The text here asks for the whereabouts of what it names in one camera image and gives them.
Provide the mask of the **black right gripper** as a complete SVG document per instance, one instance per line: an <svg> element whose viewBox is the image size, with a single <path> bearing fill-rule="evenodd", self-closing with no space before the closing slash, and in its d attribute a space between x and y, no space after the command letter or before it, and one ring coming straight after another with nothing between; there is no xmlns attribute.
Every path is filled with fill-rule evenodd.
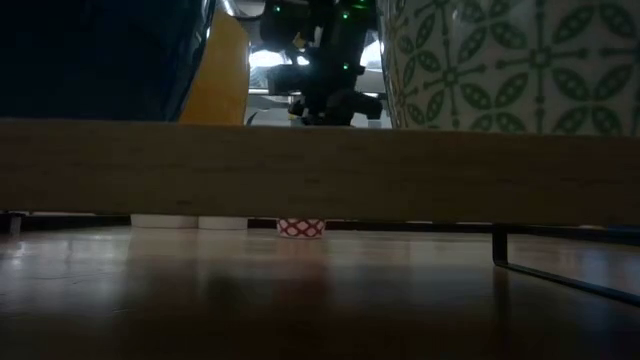
<svg viewBox="0 0 640 360"><path fill-rule="evenodd" d="M369 120L379 120L382 102L353 89L341 89L331 94L303 94L288 108L288 113L306 126L350 126L355 114Z"/></svg>

